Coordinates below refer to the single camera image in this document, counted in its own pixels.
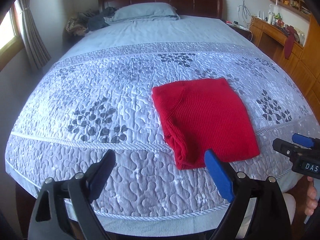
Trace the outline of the right hand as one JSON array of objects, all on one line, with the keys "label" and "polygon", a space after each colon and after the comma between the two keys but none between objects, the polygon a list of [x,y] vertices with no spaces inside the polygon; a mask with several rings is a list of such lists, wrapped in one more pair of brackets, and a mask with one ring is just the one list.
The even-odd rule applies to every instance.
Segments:
[{"label": "right hand", "polygon": [[316,207],[318,206],[318,201],[316,200],[317,190],[314,187],[314,181],[312,177],[307,177],[309,182],[307,195],[306,195],[306,207],[305,207],[305,214],[307,216],[313,215]]}]

